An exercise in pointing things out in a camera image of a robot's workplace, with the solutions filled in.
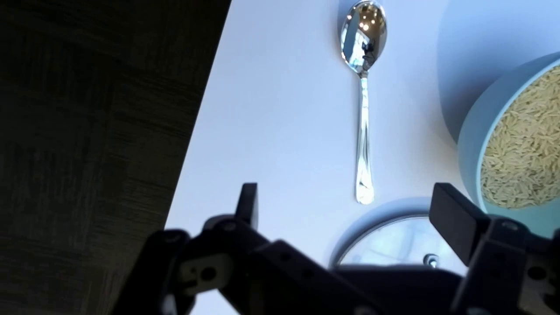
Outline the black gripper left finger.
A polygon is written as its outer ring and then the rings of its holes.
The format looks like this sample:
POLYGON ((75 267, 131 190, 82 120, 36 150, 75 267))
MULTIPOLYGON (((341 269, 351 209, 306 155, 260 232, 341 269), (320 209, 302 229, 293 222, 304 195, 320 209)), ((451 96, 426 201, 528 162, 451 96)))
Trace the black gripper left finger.
POLYGON ((257 225, 257 183, 246 181, 241 185, 234 216, 250 227, 257 225))

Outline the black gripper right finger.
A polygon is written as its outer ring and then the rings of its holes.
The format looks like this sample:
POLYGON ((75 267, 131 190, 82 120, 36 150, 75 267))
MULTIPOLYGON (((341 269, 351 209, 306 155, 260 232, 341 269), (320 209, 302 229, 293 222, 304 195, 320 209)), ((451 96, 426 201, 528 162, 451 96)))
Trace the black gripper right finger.
POLYGON ((446 181, 432 188, 428 220, 463 264, 489 225, 489 216, 446 181))

